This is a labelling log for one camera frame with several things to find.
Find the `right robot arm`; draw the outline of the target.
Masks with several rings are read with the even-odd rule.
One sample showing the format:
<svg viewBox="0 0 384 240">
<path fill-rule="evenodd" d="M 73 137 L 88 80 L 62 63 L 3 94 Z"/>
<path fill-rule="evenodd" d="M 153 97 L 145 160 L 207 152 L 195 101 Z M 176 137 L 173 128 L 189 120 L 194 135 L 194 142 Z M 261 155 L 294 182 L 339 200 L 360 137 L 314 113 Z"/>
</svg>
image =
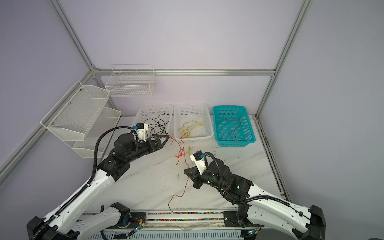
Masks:
<svg viewBox="0 0 384 240">
<path fill-rule="evenodd" d="M 235 222 L 240 227 L 264 226 L 296 240 L 325 239 L 326 220 L 321 208 L 300 206 L 268 193 L 252 181 L 233 174 L 210 152 L 197 151 L 190 158 L 195 166 L 184 173 L 193 181 L 194 188 L 211 186 L 226 201 L 238 206 Z"/>
</svg>

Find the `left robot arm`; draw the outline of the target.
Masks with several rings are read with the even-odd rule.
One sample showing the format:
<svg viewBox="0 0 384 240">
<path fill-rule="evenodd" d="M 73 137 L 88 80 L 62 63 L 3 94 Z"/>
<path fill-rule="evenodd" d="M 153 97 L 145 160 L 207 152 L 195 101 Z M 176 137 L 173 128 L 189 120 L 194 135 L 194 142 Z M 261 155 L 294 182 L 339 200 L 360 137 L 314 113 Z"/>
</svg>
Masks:
<svg viewBox="0 0 384 240">
<path fill-rule="evenodd" d="M 34 217 L 28 222 L 30 240 L 85 240 L 108 227 L 124 229 L 130 225 L 131 211 L 121 203 L 111 204 L 84 222 L 78 221 L 91 203 L 130 169 L 132 161 L 161 150 L 170 138 L 147 138 L 143 124 L 128 130 L 115 140 L 114 148 L 103 161 L 99 163 L 98 156 L 94 156 L 92 174 L 82 187 L 45 217 Z"/>
</svg>

